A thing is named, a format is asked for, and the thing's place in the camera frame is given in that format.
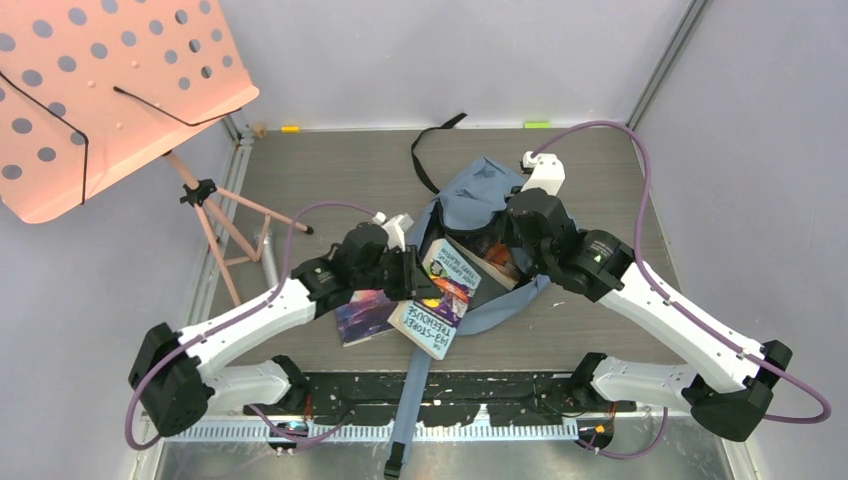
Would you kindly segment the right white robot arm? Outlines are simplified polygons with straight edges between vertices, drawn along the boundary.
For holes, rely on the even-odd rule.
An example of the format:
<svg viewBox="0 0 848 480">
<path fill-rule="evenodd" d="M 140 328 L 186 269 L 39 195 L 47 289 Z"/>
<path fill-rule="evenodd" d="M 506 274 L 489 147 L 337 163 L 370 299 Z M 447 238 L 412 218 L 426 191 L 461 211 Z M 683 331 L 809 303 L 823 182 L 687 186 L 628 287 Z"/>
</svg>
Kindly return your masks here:
<svg viewBox="0 0 848 480">
<path fill-rule="evenodd" d="M 778 381 L 758 363 L 787 367 L 788 346 L 777 340 L 760 344 L 729 330 L 755 356 L 742 358 L 654 291 L 642 274 L 649 266 L 635 262 L 630 246 L 609 232 L 578 228 L 561 200 L 541 188 L 513 193 L 504 215 L 505 242 L 529 257 L 532 272 L 628 318 L 684 361 L 627 362 L 590 352 L 569 380 L 577 406 L 591 411 L 618 401 L 652 404 L 688 413 L 726 440 L 750 437 Z"/>
</svg>

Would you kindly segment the light blue backpack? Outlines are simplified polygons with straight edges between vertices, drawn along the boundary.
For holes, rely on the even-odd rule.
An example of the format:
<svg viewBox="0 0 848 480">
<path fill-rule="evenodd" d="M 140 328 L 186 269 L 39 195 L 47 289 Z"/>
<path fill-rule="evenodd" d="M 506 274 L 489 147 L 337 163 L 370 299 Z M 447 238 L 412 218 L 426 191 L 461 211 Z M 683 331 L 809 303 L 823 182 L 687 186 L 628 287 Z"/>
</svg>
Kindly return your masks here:
<svg viewBox="0 0 848 480">
<path fill-rule="evenodd" d="M 500 212 L 505 209 L 506 195 L 525 183 L 513 170 L 480 157 L 444 186 L 435 185 L 417 157 L 416 147 L 425 134 L 451 129 L 465 117 L 464 113 L 459 113 L 439 126 L 422 130 L 410 146 L 414 171 L 421 183 L 434 194 L 408 238 L 422 251 L 433 239 L 445 235 L 463 237 L 494 233 Z M 542 275 L 521 281 L 511 292 L 473 308 L 460 324 L 458 335 L 476 335 L 500 325 L 529 306 L 550 284 L 549 278 Z M 431 363 L 432 358 L 424 350 L 413 347 L 390 436 L 389 456 L 383 467 L 386 479 L 398 479 L 408 461 Z"/>
</svg>

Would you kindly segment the light blue Treehouse book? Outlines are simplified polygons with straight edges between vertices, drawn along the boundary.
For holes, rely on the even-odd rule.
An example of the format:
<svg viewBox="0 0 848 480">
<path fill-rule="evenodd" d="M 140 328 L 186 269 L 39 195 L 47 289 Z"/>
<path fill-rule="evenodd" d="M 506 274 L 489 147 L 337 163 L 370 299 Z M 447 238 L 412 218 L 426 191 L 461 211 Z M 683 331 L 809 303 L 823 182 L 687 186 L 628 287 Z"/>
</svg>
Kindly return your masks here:
<svg viewBox="0 0 848 480">
<path fill-rule="evenodd" d="M 457 335 L 482 280 L 472 263 L 446 238 L 430 244 L 423 258 L 434 297 L 404 300 L 388 323 L 435 360 L 442 360 Z"/>
</svg>

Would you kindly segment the dark sunset cover book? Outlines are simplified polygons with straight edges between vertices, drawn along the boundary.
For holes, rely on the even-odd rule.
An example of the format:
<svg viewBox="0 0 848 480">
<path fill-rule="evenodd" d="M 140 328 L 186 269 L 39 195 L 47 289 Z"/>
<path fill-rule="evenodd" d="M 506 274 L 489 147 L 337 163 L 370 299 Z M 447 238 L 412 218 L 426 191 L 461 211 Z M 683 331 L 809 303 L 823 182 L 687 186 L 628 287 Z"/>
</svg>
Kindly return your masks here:
<svg viewBox="0 0 848 480">
<path fill-rule="evenodd" d="M 511 249 L 493 234 L 454 234 L 445 235 L 445 238 L 485 282 L 497 284 L 507 292 L 520 285 L 523 273 Z"/>
</svg>

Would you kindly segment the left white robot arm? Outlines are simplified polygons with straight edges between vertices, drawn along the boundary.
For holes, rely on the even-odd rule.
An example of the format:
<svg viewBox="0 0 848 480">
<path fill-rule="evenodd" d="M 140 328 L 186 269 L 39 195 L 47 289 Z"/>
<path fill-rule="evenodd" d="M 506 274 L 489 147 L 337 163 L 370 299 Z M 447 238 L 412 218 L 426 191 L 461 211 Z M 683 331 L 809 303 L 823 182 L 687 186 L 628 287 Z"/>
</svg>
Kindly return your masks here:
<svg viewBox="0 0 848 480">
<path fill-rule="evenodd" d="M 210 412 L 273 405 L 298 412 L 305 379 L 286 356 L 257 365 L 232 361 L 266 340 L 349 304 L 355 293 L 380 290 L 394 301 L 438 296 L 416 246 L 405 241 L 407 214 L 357 225 L 327 254 L 294 268 L 254 299 L 203 323 L 173 330 L 160 323 L 145 334 L 128 382 L 128 412 L 142 406 L 160 437 L 178 435 Z"/>
</svg>

